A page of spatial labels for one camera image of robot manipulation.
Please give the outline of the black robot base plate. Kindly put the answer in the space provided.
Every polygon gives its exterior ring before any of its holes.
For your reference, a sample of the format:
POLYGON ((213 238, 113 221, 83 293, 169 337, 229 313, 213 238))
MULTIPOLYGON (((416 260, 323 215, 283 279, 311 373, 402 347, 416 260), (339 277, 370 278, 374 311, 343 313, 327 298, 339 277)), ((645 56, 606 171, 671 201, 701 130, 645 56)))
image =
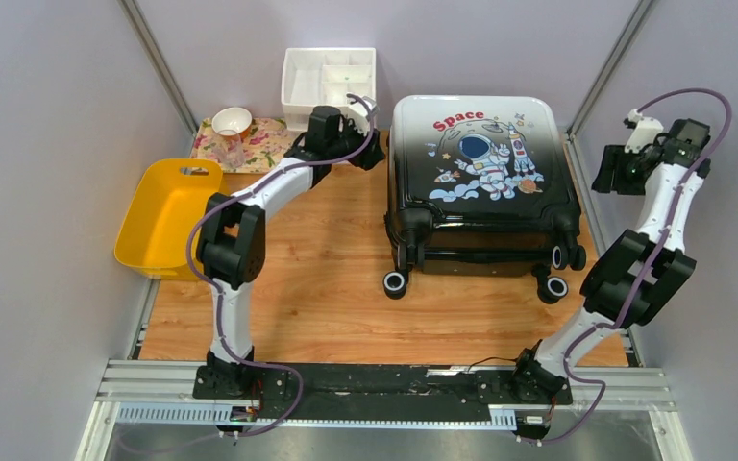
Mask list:
POLYGON ((213 358, 195 375, 197 400, 245 400, 260 422, 484 423, 495 405, 536 405, 540 426, 572 403, 568 379, 534 366, 267 363, 213 358))

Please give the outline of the yellow plastic basket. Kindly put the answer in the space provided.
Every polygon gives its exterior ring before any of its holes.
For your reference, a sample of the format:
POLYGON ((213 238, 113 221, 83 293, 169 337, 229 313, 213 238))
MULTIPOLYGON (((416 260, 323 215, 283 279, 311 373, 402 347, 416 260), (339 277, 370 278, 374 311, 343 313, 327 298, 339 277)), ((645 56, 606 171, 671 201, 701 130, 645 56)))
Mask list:
POLYGON ((215 193, 229 188, 219 164, 166 158, 145 171, 115 241, 115 260, 149 279, 195 281, 185 257, 189 234, 215 193))

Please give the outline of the white black space suitcase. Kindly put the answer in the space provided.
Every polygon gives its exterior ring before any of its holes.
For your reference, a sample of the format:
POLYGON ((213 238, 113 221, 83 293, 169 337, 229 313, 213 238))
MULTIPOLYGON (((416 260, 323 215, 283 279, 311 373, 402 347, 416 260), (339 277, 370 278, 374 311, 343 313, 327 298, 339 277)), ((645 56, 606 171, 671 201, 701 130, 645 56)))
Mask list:
POLYGON ((585 267, 578 194, 551 108, 528 96, 411 95, 389 131, 386 235, 401 298, 410 275, 531 275, 538 299, 585 267))

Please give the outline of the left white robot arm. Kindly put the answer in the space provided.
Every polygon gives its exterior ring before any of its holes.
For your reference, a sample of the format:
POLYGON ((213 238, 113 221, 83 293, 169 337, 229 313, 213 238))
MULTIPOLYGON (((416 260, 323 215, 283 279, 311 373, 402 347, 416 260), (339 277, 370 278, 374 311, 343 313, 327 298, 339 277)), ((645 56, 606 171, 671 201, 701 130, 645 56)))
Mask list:
POLYGON ((346 109, 317 106, 307 130, 283 159, 254 184, 232 195, 215 193, 186 244, 190 270, 209 284, 213 296, 213 339, 196 374, 196 399, 241 399, 265 375, 298 377, 286 365, 257 362, 250 335, 254 282, 266 260, 266 225, 284 206, 311 190, 332 170, 349 162, 372 169, 383 158, 374 126, 374 104, 358 99, 346 109))

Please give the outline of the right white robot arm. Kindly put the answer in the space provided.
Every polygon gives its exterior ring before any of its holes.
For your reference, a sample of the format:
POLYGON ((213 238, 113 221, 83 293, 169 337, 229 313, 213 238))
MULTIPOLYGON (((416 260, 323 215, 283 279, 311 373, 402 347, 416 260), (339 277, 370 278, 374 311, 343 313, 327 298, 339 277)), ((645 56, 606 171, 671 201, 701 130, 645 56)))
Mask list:
POLYGON ((649 323, 696 269, 685 253, 684 228, 710 171, 703 152, 710 128, 678 119, 665 130, 658 120, 642 115, 632 115, 625 124, 632 130, 629 140, 605 146, 591 188, 644 197, 639 222, 587 274, 577 313, 518 356, 508 381, 518 401, 555 400, 586 354, 620 329, 649 323))

